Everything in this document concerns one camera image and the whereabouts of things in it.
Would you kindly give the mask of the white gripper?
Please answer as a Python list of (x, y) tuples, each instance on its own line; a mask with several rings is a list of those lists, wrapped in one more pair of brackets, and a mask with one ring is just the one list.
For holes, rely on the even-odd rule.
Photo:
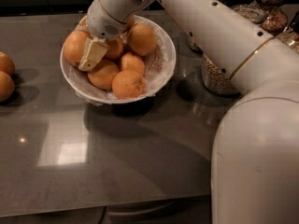
[(101, 0), (93, 0), (87, 16), (79, 21), (76, 31), (87, 32), (89, 29), (89, 33), (97, 37), (86, 39), (78, 69), (85, 72), (93, 70), (107, 53), (106, 39), (116, 39), (125, 30), (126, 24), (127, 21), (117, 20), (110, 15)]

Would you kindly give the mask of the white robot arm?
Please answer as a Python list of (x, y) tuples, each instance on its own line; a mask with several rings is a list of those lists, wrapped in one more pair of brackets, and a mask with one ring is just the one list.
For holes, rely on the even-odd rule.
[[(92, 35), (116, 37), (153, 0), (93, 0)], [(156, 0), (241, 92), (211, 162), (212, 224), (299, 224), (299, 54), (217, 0)]]

